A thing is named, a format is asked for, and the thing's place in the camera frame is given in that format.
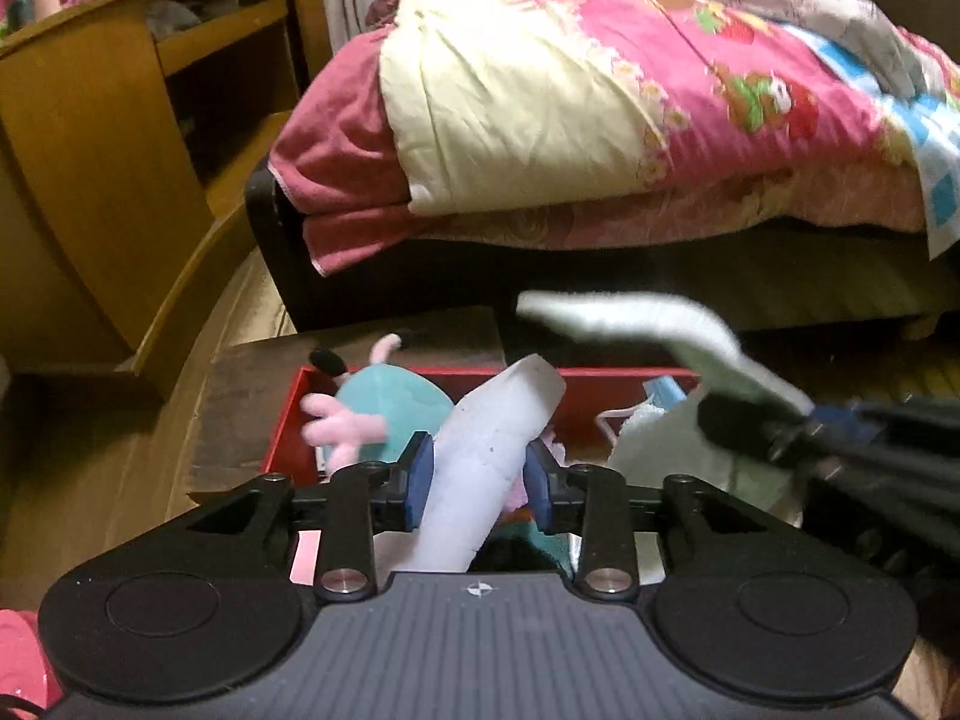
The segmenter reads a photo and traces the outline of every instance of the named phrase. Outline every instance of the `wooden cabinet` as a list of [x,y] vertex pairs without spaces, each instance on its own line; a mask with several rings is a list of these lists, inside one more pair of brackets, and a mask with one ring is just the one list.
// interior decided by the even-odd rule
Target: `wooden cabinet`
[[93,0],[0,46],[0,354],[166,395],[253,248],[243,186],[330,57],[323,0],[232,0],[155,41]]

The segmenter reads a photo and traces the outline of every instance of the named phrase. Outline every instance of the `wooden shelf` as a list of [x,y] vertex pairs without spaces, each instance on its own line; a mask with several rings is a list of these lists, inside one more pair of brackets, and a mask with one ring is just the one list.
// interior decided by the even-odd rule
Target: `wooden shelf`
[[40,365],[28,373],[43,378],[43,392],[55,408],[157,405],[173,394],[210,306],[255,248],[246,211],[238,205],[210,225],[133,356],[120,365]]
[[270,114],[262,119],[227,165],[221,167],[205,186],[206,205],[214,218],[230,215],[243,202],[243,189],[248,177],[270,151],[280,130],[290,118],[290,111]]
[[286,0],[265,0],[171,35],[157,43],[160,69],[165,76],[172,76],[286,15]]

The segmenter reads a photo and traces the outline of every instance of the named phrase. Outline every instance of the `plush toy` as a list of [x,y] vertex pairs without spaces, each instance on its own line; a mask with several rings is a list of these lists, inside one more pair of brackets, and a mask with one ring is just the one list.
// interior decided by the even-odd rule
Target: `plush toy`
[[[435,436],[453,411],[453,401],[438,386],[388,365],[387,358],[401,345],[400,336],[384,336],[371,348],[370,364],[362,370],[347,373],[340,362],[333,376],[340,384],[336,397],[309,394],[301,400],[301,408],[319,418],[307,423],[302,435],[309,445],[323,448],[328,475],[357,461],[393,463],[414,433]],[[323,355],[323,368],[333,357]],[[315,358],[320,362],[319,354],[311,355],[311,361]]]

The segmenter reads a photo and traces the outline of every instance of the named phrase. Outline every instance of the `pink blanket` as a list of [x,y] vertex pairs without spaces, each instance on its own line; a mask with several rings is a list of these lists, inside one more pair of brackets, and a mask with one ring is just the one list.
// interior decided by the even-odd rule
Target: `pink blanket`
[[[762,41],[762,35],[736,14],[710,12],[703,19],[704,39],[713,31],[737,50],[748,45],[750,36]],[[845,130],[842,124],[834,127],[833,135],[843,148],[825,152],[830,153],[829,161],[818,155],[816,162],[799,159],[792,167],[753,176],[724,175],[714,163],[714,169],[704,171],[701,183],[679,182],[638,196],[524,211],[414,217],[407,209],[407,178],[379,88],[380,46],[390,30],[387,25],[355,38],[337,53],[301,100],[271,153],[274,174],[296,208],[307,215],[304,237],[324,274],[416,235],[517,247],[597,248],[702,238],[781,215],[823,226],[870,223],[904,232],[925,227],[914,167],[892,166],[866,135]],[[795,74],[816,74],[817,82],[824,82],[829,72],[819,60],[799,41],[792,45],[798,52],[790,59]],[[830,111],[848,106],[839,86],[830,93],[826,98]],[[861,113],[867,112],[864,105]],[[809,111],[797,106],[794,113],[793,118],[784,118],[782,132],[802,151],[810,137]],[[742,124],[749,132],[752,120]],[[677,146],[692,148],[693,142],[682,140]],[[733,142],[731,147],[738,148]],[[738,157],[742,153],[733,152],[727,161],[739,162]]]

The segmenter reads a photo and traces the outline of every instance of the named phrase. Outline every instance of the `bed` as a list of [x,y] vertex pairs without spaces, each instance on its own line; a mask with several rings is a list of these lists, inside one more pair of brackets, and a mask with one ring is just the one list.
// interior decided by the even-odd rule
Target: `bed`
[[[885,0],[875,1],[911,31],[936,37],[957,57],[926,0],[895,0],[889,7]],[[960,5],[960,0],[938,1],[940,9]],[[850,199],[865,205],[881,194],[896,205],[901,194],[916,193],[909,170],[891,168],[862,179],[856,177]],[[742,199],[762,180],[741,177],[745,184],[725,190]],[[405,237],[387,247],[359,247],[362,256],[349,258],[349,266],[326,269],[325,275],[316,267],[317,252],[311,257],[304,242],[306,217],[270,172],[260,170],[251,177],[247,209],[264,259],[301,331],[467,304],[490,305],[507,322],[515,296],[524,289],[670,290],[712,306],[738,331],[960,308],[955,250],[930,261],[928,241],[909,203],[888,203],[862,221],[818,217],[829,210],[823,199],[836,196],[851,180],[823,172],[791,175],[791,196],[818,199],[816,213],[788,220],[753,218],[739,225],[745,229],[724,220],[702,240],[644,240],[644,245],[607,248],[564,243],[557,248],[544,242],[544,228],[550,227],[544,214],[563,215],[563,208],[521,211],[509,218],[494,212],[482,233],[474,224],[477,216],[464,214],[472,229],[458,229],[454,220],[440,234],[454,240]],[[696,218],[703,204],[698,206],[689,194],[685,198]],[[817,226],[824,223],[843,226]],[[641,232],[652,229],[644,225]]]

